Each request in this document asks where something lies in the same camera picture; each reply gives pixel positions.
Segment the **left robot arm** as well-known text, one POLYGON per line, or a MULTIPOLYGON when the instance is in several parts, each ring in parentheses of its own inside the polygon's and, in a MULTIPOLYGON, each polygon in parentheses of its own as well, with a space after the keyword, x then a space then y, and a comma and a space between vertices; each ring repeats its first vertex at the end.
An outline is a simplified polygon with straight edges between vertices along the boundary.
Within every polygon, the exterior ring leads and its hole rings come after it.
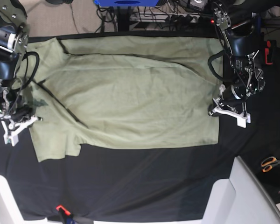
POLYGON ((260 13, 244 8, 241 1, 213 0, 212 23, 222 51, 208 59, 211 73, 223 84, 209 106, 210 116, 228 115, 245 128, 251 122, 246 101, 265 87, 264 65, 273 63, 273 40, 264 40, 262 28, 280 29, 280 15, 263 19, 260 13), (213 68, 213 61, 226 56, 234 75, 224 78, 213 68))

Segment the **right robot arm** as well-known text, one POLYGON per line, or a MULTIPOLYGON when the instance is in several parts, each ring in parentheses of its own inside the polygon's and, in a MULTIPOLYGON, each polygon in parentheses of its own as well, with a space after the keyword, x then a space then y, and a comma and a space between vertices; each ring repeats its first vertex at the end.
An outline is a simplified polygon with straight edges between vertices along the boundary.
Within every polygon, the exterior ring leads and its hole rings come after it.
POLYGON ((23 101, 21 92, 28 87, 37 72, 40 58, 28 52, 30 27, 27 13, 17 0, 0 0, 0 121, 4 129, 4 142, 15 146, 18 135, 36 121, 33 109, 23 101), (25 74, 21 85, 14 89, 21 62, 35 56, 35 67, 30 77, 25 74))

